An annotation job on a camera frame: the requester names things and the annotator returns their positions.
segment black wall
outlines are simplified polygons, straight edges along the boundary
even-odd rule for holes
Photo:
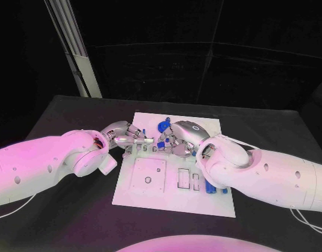
[[[21,141],[54,95],[79,95],[43,1],[0,2],[0,148]]]
[[[322,2],[70,3],[105,98],[299,109],[322,82]]]

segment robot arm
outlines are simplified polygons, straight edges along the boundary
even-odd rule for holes
[[[122,121],[100,132],[73,130],[0,149],[0,205],[53,187],[70,173],[82,177],[99,169],[106,175],[118,164],[109,149],[116,145],[131,149],[135,143],[154,142],[138,132]]]
[[[169,126],[175,138],[181,132],[191,141],[195,165],[213,186],[236,188],[248,197],[271,205],[322,212],[322,165],[284,153],[244,148],[227,136],[204,138],[207,132],[192,122]]]

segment blue object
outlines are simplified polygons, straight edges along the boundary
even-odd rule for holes
[[[207,179],[204,180],[204,188],[207,189],[207,193],[215,193],[215,187],[208,183]]]
[[[164,143],[164,142],[156,143],[156,147],[158,147],[158,148],[165,147],[165,143]]]
[[[165,131],[165,129],[169,127],[169,125],[171,125],[171,123],[169,123],[169,117],[168,117],[167,120],[164,122],[161,122],[156,126],[159,133],[162,133]]]

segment black table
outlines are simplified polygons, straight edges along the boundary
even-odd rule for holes
[[[73,129],[100,130],[121,120],[132,122],[135,112],[217,118],[224,135],[322,164],[320,148],[290,110],[56,96],[27,140]],[[115,148],[109,153],[118,166],[108,176],[100,171],[80,178],[67,175],[23,209],[0,219],[0,251],[115,251],[144,240],[185,234],[238,238],[280,251],[322,251],[322,234],[294,220],[289,209],[234,189],[237,218],[112,205],[123,150]],[[5,207],[16,209],[24,201]],[[306,212],[305,217],[322,226],[322,213]]]

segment white board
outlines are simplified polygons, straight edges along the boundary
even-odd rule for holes
[[[221,133],[218,119],[136,112],[132,124],[145,129],[145,135],[155,138],[155,143],[146,147],[146,151],[144,146],[139,151],[133,146],[132,155],[123,159],[112,205],[236,217],[231,189],[227,188],[227,194],[218,188],[214,194],[207,193],[195,157],[179,158],[152,151],[159,137],[156,126],[167,117],[171,123],[197,123],[210,136]]]

